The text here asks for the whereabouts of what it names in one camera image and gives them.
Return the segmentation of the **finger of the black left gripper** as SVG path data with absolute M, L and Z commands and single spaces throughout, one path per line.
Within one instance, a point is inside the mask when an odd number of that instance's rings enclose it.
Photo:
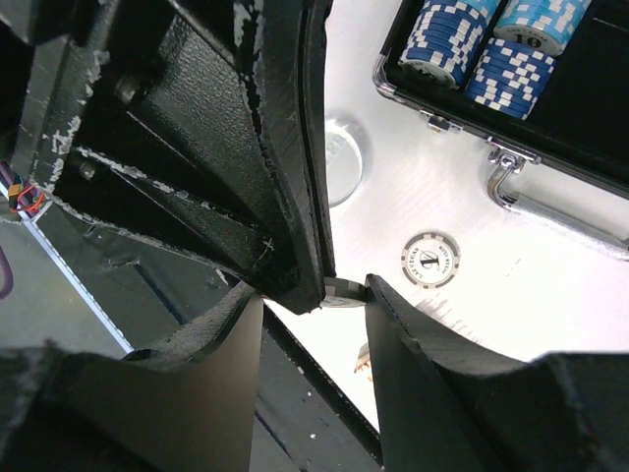
M 29 175 L 64 211 L 303 314 L 335 272 L 327 1 L 84 1 L 37 45 Z

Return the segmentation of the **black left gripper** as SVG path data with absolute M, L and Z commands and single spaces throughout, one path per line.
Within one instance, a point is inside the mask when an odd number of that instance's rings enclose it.
M 89 148 L 121 162 L 167 152 L 142 103 L 166 68 L 166 1 L 4 1 L 1 158 Z

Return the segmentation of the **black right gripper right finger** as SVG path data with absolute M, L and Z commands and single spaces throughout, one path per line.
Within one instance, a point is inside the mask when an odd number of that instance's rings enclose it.
M 624 471 L 628 357 L 499 354 L 366 280 L 366 324 L 388 471 Z

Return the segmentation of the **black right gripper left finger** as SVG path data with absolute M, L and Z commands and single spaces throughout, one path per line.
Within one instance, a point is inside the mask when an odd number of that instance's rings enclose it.
M 1 353 L 5 471 L 246 471 L 263 306 L 239 284 L 121 360 L 53 343 Z

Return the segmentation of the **red card deck box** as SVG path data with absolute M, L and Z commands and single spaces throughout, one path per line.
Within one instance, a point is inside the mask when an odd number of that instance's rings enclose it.
M 357 357 L 357 361 L 355 364 L 354 372 L 358 373 L 359 371 L 368 370 L 372 366 L 371 364 L 371 352 L 369 345 L 365 343 L 360 349 Z

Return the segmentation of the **grey poker chip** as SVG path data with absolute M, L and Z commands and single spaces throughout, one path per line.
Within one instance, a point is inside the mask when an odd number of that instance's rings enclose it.
M 437 289 L 448 284 L 460 266 L 458 246 L 439 232 L 423 232 L 411 238 L 402 249 L 403 274 L 423 289 Z
M 358 282 L 344 278 L 326 277 L 322 308 L 358 308 L 367 303 L 367 288 Z

